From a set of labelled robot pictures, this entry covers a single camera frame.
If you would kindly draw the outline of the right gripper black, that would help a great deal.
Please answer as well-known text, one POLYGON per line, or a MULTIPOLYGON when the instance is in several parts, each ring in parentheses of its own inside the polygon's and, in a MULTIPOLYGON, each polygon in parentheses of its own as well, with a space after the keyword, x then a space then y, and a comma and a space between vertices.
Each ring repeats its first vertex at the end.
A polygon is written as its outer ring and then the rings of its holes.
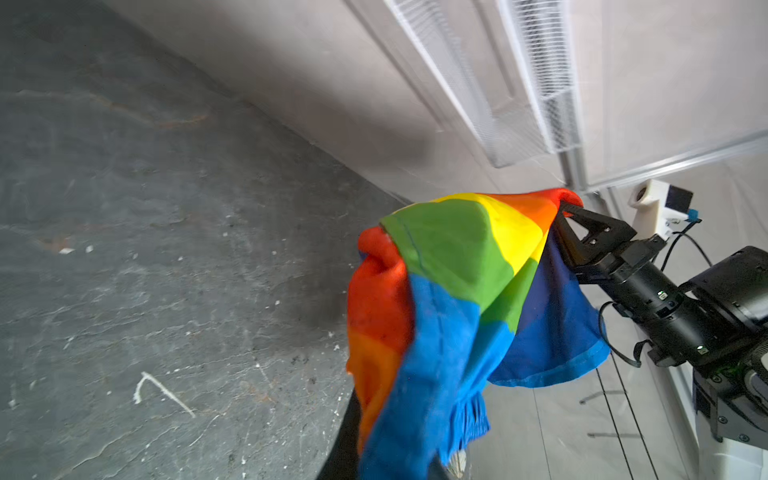
POLYGON ((660 367, 688 363, 713 368, 744 349, 742 332, 705 301, 674 284, 653 262, 665 245, 658 236, 632 240, 626 222, 562 203, 557 243, 579 282, 599 286, 620 315, 631 319, 652 344, 660 367))

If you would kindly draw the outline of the rainbow striped shorts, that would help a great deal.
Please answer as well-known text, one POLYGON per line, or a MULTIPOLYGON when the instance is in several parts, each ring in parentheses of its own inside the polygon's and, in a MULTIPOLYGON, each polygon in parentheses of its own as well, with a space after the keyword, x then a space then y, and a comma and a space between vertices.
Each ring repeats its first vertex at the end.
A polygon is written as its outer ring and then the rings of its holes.
POLYGON ((484 436, 488 384, 542 388, 597 369, 597 310, 550 236, 558 188, 404 207, 359 237, 347 369, 360 479, 424 479, 484 436))

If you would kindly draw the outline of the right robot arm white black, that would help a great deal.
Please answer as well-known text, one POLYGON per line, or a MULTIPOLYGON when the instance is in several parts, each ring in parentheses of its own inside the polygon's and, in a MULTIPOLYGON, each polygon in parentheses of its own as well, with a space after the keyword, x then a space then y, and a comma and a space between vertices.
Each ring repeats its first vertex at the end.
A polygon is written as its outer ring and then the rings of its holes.
POLYGON ((691 366, 701 479, 767 476, 767 253, 746 246, 677 285, 654 264, 666 242, 629 224, 561 206, 553 224, 577 280, 599 286, 644 340, 628 364, 691 366))

